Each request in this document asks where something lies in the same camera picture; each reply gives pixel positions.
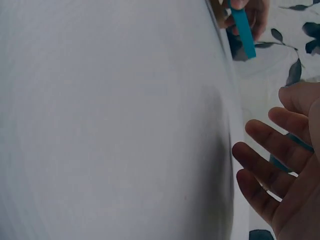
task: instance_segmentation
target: white fabric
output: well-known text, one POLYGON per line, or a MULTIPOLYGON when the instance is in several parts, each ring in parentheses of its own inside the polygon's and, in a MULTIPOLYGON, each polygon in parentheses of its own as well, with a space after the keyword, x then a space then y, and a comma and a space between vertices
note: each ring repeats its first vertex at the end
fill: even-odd
POLYGON ((248 239, 222 43, 204 1, 1 0, 0 239, 248 239))
MULTIPOLYGON (((260 39, 262 42, 277 42, 271 35, 270 29, 281 32, 283 41, 287 45, 298 49, 301 59, 302 79, 308 82, 319 82, 320 55, 307 54, 305 45, 313 40, 307 36, 302 26, 306 22, 320 23, 320 4, 314 5, 306 11, 293 11, 279 7, 290 7, 299 4, 311 5, 312 0, 271 0, 267 29, 260 39)), ((238 86, 243 110, 243 122, 250 119, 263 121, 281 133, 286 133, 277 127, 268 118, 268 111, 273 107, 281 107, 278 98, 279 88, 286 85, 289 69, 298 59, 295 50, 289 47, 273 45, 267 49, 257 49, 257 58, 234 62, 237 72, 238 86)), ((254 142, 249 136, 245 141, 264 158, 270 154, 254 142)), ((272 232, 271 227, 253 210, 250 210, 250 230, 266 229, 272 232)))

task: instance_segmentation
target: dark leaf print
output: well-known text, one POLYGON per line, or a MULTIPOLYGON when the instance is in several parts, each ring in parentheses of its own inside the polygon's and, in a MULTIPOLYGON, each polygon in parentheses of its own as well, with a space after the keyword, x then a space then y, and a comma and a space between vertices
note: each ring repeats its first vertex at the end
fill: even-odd
POLYGON ((308 7, 310 6, 306 6, 306 5, 295 5, 295 6, 290 6, 290 7, 283 7, 281 6, 281 9, 291 9, 291 10, 295 10, 295 11, 304 11, 306 10, 308 7))
POLYGON ((252 230, 249 233, 249 240, 274 240, 271 232, 268 230, 252 230))
POLYGON ((271 34, 275 39, 277 39, 280 42, 284 40, 284 37, 282 36, 282 34, 275 28, 271 29, 271 34))
POLYGON ((318 46, 318 41, 312 40, 305 45, 305 52, 307 54, 312 54, 312 52, 315 50, 317 46, 318 46))
POLYGON ((303 25, 302 30, 309 37, 317 38, 320 40, 320 24, 314 22, 306 22, 303 25))
POLYGON ((300 58, 292 64, 289 70, 289 76, 286 80, 286 86, 291 86, 292 84, 298 83, 301 79, 302 66, 300 58))
POLYGON ((254 45, 257 49, 267 49, 270 48, 273 45, 272 42, 264 42, 264 43, 258 43, 254 45))
POLYGON ((231 55, 232 55, 232 58, 234 59, 238 51, 242 48, 243 44, 238 39, 238 37, 233 35, 230 31, 227 30, 226 35, 229 40, 231 55))

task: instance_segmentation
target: white sheet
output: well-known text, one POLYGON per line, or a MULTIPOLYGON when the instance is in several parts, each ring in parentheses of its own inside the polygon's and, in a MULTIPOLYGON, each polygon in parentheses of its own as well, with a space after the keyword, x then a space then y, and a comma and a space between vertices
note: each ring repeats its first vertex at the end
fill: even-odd
POLYGON ((2 240, 248 239, 204 1, 0 3, 2 240))

